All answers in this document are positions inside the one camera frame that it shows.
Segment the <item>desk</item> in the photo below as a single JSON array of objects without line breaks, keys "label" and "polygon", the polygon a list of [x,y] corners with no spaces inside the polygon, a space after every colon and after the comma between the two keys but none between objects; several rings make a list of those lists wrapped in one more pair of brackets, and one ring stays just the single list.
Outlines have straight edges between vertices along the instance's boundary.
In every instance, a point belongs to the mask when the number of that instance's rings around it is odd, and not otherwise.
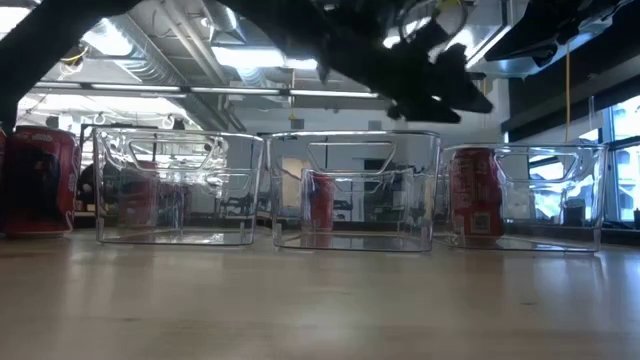
[{"label": "desk", "polygon": [[0,241],[0,359],[640,359],[640,253]]}]

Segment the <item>table surface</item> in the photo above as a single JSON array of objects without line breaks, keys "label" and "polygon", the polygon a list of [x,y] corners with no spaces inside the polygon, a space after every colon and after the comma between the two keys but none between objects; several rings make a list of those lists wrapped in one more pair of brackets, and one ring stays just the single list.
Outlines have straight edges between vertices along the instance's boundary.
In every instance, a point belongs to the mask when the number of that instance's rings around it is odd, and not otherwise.
[{"label": "table surface", "polygon": [[640,253],[0,241],[0,359],[640,359]]}]

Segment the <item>wooden table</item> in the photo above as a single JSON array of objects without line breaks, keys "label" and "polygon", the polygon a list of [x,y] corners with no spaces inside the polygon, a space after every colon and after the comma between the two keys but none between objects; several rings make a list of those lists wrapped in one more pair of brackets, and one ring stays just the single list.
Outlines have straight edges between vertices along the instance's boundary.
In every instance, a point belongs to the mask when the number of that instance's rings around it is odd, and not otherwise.
[{"label": "wooden table", "polygon": [[640,253],[0,241],[0,359],[640,359]]}]

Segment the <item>clear plastic bin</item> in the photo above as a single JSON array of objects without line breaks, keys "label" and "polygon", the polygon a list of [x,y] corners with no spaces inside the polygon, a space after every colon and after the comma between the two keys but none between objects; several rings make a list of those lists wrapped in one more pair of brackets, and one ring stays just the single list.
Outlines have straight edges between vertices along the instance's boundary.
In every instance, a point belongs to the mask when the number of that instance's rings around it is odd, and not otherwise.
[{"label": "clear plastic bin", "polygon": [[430,132],[272,135],[274,244],[430,250],[439,146],[439,136]]},{"label": "clear plastic bin", "polygon": [[606,146],[462,145],[442,153],[435,239],[473,249],[598,251]]},{"label": "clear plastic bin", "polygon": [[251,244],[263,144],[244,134],[96,129],[98,241]]}]

